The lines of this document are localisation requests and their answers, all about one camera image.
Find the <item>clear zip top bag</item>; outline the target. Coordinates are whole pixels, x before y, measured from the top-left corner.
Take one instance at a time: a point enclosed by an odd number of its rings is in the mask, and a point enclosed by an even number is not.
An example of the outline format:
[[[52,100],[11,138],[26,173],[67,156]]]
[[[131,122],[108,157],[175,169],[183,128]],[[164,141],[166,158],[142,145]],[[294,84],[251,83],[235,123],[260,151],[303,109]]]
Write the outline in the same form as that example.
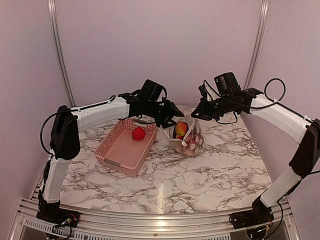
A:
[[[185,136],[183,137],[179,137],[177,136],[177,138],[173,138],[173,129],[176,126],[171,126],[168,128],[162,128],[160,127],[160,132],[162,133],[162,135],[164,136],[164,138],[166,140],[168,140],[169,145],[178,153],[180,153],[181,155],[185,156],[185,157],[194,157],[196,155],[198,155],[199,153],[203,152],[204,149],[207,147],[206,143],[205,143],[205,139],[202,133],[202,129],[201,129],[201,125],[198,119],[191,117],[191,113],[193,112],[193,109],[191,109],[190,107],[187,106],[178,106],[178,109],[183,112],[184,117],[174,117],[173,120],[176,122],[176,124],[180,121],[186,122],[189,126],[189,129],[186,133]],[[182,150],[182,146],[186,146],[186,138],[188,135],[202,135],[203,139],[204,139],[204,144],[203,144],[203,149],[196,155],[193,156],[186,156],[184,154],[181,153]]]

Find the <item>red cherry bunch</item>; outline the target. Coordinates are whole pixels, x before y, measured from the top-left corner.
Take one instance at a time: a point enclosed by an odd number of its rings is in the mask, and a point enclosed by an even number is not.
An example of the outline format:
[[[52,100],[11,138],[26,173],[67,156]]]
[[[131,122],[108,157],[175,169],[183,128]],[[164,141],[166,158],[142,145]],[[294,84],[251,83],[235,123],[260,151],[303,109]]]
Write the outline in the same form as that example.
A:
[[[185,139],[186,146],[181,146],[181,153],[185,156],[194,156],[204,148],[204,137],[199,134],[189,134]]]

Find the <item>red toy ball fruit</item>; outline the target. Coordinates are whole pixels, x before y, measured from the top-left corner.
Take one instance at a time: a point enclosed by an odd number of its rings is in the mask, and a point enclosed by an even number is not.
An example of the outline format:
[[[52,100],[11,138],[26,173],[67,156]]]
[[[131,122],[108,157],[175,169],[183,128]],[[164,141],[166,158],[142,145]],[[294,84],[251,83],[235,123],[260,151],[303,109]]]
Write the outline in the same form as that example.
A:
[[[135,141],[143,140],[146,136],[145,129],[143,127],[136,127],[132,132],[131,136]]]

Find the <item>pink perforated plastic basket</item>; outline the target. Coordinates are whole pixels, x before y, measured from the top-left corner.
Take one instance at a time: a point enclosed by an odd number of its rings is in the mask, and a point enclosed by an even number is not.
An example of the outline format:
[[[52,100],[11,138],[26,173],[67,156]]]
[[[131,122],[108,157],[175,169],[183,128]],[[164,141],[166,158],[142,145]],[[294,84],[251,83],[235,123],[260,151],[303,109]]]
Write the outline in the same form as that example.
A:
[[[119,121],[94,151],[99,164],[136,177],[156,140],[158,130],[155,124],[144,125],[141,128],[145,137],[135,140],[132,132],[139,127],[132,118]]]

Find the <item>purple toy eggplant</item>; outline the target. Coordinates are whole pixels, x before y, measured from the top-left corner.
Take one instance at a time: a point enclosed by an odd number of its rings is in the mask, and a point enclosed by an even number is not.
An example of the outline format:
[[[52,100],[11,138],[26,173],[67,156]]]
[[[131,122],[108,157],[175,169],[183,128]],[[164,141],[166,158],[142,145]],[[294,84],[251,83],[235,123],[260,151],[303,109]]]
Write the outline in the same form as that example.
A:
[[[177,138],[177,125],[173,128],[173,131],[172,131],[172,138],[173,139],[176,139]]]

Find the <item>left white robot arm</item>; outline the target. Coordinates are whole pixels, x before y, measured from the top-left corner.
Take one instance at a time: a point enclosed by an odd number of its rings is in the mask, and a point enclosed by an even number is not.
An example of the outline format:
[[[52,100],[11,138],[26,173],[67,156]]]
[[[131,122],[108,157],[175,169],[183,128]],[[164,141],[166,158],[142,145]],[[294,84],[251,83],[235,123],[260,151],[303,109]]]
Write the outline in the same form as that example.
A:
[[[53,223],[63,219],[60,191],[71,160],[81,150],[79,134],[86,129],[112,120],[148,116],[157,127],[174,126],[174,117],[183,113],[167,96],[166,88],[147,79],[142,88],[134,92],[112,95],[108,100],[91,105],[68,108],[62,105],[50,115],[44,125],[53,119],[50,133],[48,161],[43,172],[43,186],[38,194],[38,210]]]

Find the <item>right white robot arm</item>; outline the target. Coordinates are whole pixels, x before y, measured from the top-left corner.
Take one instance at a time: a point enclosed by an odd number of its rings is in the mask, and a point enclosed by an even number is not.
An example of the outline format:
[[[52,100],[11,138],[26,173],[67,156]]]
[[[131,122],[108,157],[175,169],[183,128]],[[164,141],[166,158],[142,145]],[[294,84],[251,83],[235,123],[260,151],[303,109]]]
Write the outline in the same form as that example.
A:
[[[258,224],[267,216],[267,209],[314,173],[320,158],[320,121],[290,109],[280,99],[269,97],[266,90],[242,89],[232,72],[216,76],[214,82],[216,88],[207,80],[199,86],[201,98],[191,114],[193,118],[218,122],[227,113],[245,113],[273,125],[297,145],[287,168],[252,203],[247,219]]]

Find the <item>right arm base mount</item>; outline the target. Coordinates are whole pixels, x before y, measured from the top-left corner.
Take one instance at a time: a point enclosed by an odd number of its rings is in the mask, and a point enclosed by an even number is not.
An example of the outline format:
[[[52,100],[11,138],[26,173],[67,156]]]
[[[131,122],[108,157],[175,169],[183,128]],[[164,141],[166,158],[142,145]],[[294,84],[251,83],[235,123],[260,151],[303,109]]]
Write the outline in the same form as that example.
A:
[[[233,225],[234,229],[248,228],[264,223],[270,223],[274,220],[274,215],[271,210],[259,214],[253,210],[246,210],[234,212],[229,216],[229,222]]]

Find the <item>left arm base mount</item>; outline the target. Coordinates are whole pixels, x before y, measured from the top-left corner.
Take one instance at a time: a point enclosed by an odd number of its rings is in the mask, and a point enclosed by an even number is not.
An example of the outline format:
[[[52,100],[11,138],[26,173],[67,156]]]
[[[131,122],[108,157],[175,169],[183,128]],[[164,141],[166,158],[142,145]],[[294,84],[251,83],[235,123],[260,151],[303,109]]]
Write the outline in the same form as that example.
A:
[[[76,228],[80,220],[80,213],[78,211],[56,207],[39,210],[36,214],[36,218],[53,223],[56,228],[64,226]]]

